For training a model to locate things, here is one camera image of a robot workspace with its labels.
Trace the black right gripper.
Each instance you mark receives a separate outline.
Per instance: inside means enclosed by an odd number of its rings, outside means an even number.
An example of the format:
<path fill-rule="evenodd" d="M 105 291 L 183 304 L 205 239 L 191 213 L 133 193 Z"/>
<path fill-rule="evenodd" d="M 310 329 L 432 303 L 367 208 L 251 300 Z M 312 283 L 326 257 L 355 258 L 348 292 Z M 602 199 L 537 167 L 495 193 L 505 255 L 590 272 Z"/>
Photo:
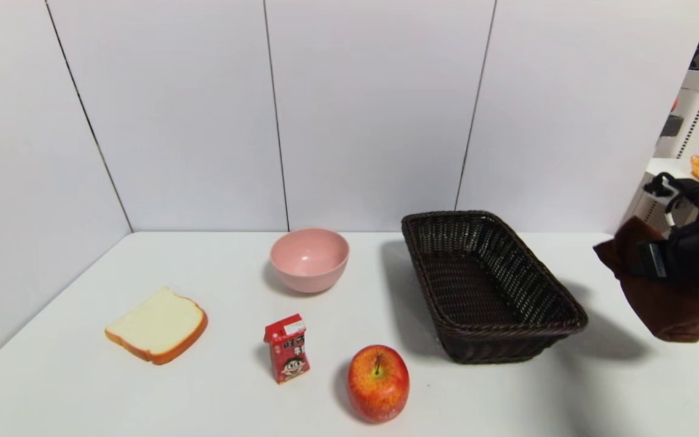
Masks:
<path fill-rule="evenodd" d="M 652 282 L 699 282 L 699 235 L 674 235 L 666 240 L 646 240 L 636 246 L 638 260 L 630 274 Z"/>

